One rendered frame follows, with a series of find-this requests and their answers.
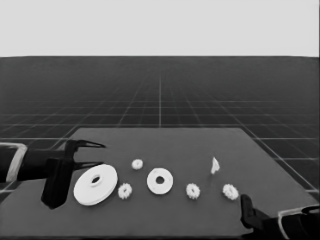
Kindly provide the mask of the large thick white disc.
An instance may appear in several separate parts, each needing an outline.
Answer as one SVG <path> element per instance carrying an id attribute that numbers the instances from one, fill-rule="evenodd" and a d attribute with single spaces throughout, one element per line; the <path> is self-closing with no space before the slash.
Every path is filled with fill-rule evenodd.
<path id="1" fill-rule="evenodd" d="M 76 181 L 73 195 L 84 206 L 99 204 L 108 198 L 118 183 L 118 174 L 112 165 L 101 164 L 85 171 Z"/>

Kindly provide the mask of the white round carrier with pins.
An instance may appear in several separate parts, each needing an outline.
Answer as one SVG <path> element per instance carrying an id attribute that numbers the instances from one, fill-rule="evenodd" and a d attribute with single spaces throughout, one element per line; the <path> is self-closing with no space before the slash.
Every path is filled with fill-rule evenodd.
<path id="1" fill-rule="evenodd" d="M 156 195 L 167 194 L 173 187 L 174 178 L 165 168 L 154 168 L 147 176 L 148 189 Z"/>

